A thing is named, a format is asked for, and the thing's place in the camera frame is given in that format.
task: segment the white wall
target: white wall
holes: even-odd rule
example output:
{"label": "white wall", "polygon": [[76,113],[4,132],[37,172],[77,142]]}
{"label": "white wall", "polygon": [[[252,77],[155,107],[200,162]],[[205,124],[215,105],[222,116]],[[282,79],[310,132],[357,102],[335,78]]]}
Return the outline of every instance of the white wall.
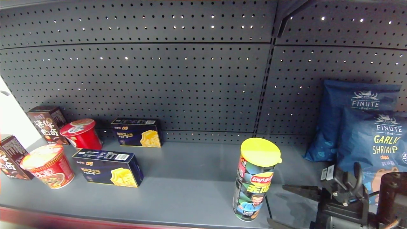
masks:
{"label": "white wall", "polygon": [[[10,93],[2,78],[0,91]],[[41,138],[11,93],[9,96],[0,93],[0,133],[13,134],[24,148]]]}

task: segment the blue chip bag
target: blue chip bag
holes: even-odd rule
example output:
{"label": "blue chip bag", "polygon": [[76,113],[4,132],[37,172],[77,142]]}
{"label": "blue chip bag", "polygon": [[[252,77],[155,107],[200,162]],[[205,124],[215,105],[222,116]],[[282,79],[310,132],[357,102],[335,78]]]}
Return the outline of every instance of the blue chip bag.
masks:
{"label": "blue chip bag", "polygon": [[317,133],[304,158],[314,162],[334,161],[343,108],[393,111],[400,89],[401,85],[325,80]]}
{"label": "blue chip bag", "polygon": [[[407,113],[345,108],[338,145],[337,165],[353,174],[358,161],[362,183],[369,193],[378,191],[384,174],[407,172]],[[377,195],[369,202],[378,200]]]}

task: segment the lay's chip can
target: lay's chip can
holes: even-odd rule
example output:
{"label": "lay's chip can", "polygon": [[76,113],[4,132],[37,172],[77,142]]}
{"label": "lay's chip can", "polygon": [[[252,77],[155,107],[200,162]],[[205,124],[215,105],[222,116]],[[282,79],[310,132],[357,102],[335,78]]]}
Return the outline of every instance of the lay's chip can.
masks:
{"label": "lay's chip can", "polygon": [[258,216],[274,167],[281,162],[280,150],[266,139],[249,138],[242,143],[233,197],[233,210],[239,219],[253,221]]}

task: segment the instant noodle cup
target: instant noodle cup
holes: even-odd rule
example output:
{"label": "instant noodle cup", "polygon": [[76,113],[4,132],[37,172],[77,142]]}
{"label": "instant noodle cup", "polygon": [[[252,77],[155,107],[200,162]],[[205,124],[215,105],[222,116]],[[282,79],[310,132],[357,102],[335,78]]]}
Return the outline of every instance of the instant noodle cup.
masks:
{"label": "instant noodle cup", "polygon": [[242,143],[233,197],[233,211],[239,219],[256,219],[270,188],[274,167],[281,162],[280,150],[266,139],[249,138]]}
{"label": "instant noodle cup", "polygon": [[96,122],[93,119],[80,119],[65,125],[61,135],[66,137],[76,148],[101,150],[102,141],[95,131]]}
{"label": "instant noodle cup", "polygon": [[44,145],[33,150],[21,160],[20,167],[51,189],[62,188],[75,177],[63,153],[63,146],[57,144]]}

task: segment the product packaging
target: product packaging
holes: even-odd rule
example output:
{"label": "product packaging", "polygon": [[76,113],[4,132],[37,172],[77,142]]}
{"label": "product packaging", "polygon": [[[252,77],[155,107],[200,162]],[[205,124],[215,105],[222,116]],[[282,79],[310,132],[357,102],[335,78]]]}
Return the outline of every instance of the product packaging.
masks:
{"label": "product packaging", "polygon": [[88,182],[137,188],[144,178],[132,153],[81,149],[72,158]]}
{"label": "product packaging", "polygon": [[[345,108],[340,134],[337,165],[353,174],[359,162],[369,193],[380,189],[384,174],[407,172],[407,113]],[[376,195],[369,202],[378,200]]]}
{"label": "product packaging", "polygon": [[242,143],[233,197],[233,211],[239,219],[253,221],[257,217],[274,167],[281,162],[280,150],[266,139],[249,138]]}
{"label": "product packaging", "polygon": [[400,89],[401,85],[325,80],[317,133],[304,158],[313,162],[335,161],[343,108],[393,111]]}
{"label": "product packaging", "polygon": [[102,149],[102,141],[95,131],[96,122],[93,119],[80,119],[65,125],[61,135],[65,136],[71,144],[80,149]]}
{"label": "product packaging", "polygon": [[65,137],[59,134],[66,120],[58,106],[37,106],[29,110],[27,115],[48,144],[69,145]]}
{"label": "product packaging", "polygon": [[51,189],[62,188],[75,177],[63,153],[62,145],[50,144],[38,147],[21,160],[20,166]]}
{"label": "product packaging", "polygon": [[158,120],[116,118],[112,128],[120,145],[161,147],[161,128]]}
{"label": "product packaging", "polygon": [[0,139],[0,167],[9,178],[31,180],[34,176],[20,168],[20,162],[28,152],[14,135],[2,134]]}

